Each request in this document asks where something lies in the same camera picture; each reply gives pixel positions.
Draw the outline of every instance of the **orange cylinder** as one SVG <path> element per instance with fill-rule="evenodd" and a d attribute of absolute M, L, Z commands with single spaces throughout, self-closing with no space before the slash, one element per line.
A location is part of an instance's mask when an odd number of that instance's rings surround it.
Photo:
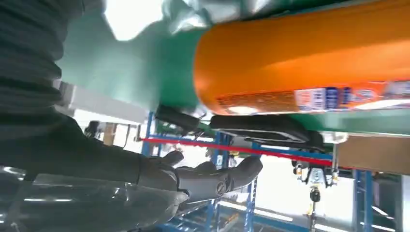
<path fill-rule="evenodd" d="M 198 43 L 195 89 L 220 115 L 365 109 L 408 99 L 409 22 L 410 1 L 382 0 L 217 25 Z"/>

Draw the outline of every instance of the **red laser line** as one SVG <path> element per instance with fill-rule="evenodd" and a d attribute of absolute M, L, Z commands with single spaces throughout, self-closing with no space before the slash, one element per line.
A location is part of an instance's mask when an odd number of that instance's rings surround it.
<path fill-rule="evenodd" d="M 274 152 L 274 151 L 265 151 L 265 150 L 258 150 L 258 149 L 239 147 L 239 146 L 204 144 L 204 143 L 196 142 L 196 141 L 180 141 L 180 140 L 168 140 L 168 139 L 141 139 L 141 140 L 144 142 L 158 143 L 158 144 L 182 144 L 182 145 L 190 145 L 190 146 L 210 147 L 210 148 L 228 150 L 228 151 L 241 151 L 241 152 L 247 152 L 247 153 L 253 153 L 253 154 L 276 156 L 280 158 L 299 160 L 299 161 L 304 161 L 304 162 L 309 162 L 309 163 L 315 163 L 315 164 L 322 165 L 322 166 L 332 166 L 332 162 L 328 160 L 301 157 L 301 156 L 295 156 L 295 155 L 279 153 L 279 152 Z"/>

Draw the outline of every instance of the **transparent plastic sheet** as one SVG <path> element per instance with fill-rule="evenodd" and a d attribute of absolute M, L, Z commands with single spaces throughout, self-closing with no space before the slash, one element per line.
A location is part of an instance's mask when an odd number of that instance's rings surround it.
<path fill-rule="evenodd" d="M 19 183 L 26 182 L 19 177 L 7 172 L 0 174 L 1 231 L 127 231 L 167 222 L 178 205 L 188 199 L 182 192 L 132 183 L 39 174 L 30 182 L 18 214 L 7 217 Z"/>
<path fill-rule="evenodd" d="M 327 5 L 339 0 L 105 0 L 105 16 L 118 40 L 129 40 L 150 24 L 166 21 L 168 32 L 209 28 Z"/>

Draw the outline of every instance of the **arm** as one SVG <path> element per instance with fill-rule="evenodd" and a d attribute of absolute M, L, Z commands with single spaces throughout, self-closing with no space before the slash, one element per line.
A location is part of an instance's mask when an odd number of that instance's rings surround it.
<path fill-rule="evenodd" d="M 262 168 L 249 159 L 240 169 L 175 170 L 86 138 L 72 118 L 56 112 L 55 61 L 67 26 L 94 5 L 101 2 L 0 1 L 0 184 L 7 186 L 0 191 L 7 199 L 0 203 L 0 229 L 114 232 L 164 223 L 188 197 L 219 197 Z"/>

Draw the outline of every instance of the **green panel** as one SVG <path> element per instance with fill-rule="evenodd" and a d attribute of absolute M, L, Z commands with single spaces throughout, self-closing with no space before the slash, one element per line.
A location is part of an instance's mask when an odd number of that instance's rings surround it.
<path fill-rule="evenodd" d="M 99 11 L 75 21 L 59 61 L 62 80 L 155 109 L 158 102 L 193 109 L 192 63 L 204 30 L 176 35 L 158 22 L 128 42 L 115 40 Z"/>
<path fill-rule="evenodd" d="M 308 130 L 410 134 L 410 110 L 292 114 Z"/>
<path fill-rule="evenodd" d="M 270 12 L 331 1 L 278 0 Z M 101 16 L 89 12 L 74 22 L 59 62 L 63 80 L 155 110 L 159 102 L 194 110 L 192 83 L 196 44 L 204 30 L 171 35 L 169 22 L 149 26 L 134 40 L 118 42 Z M 410 134 L 410 110 L 294 114 L 309 130 Z"/>

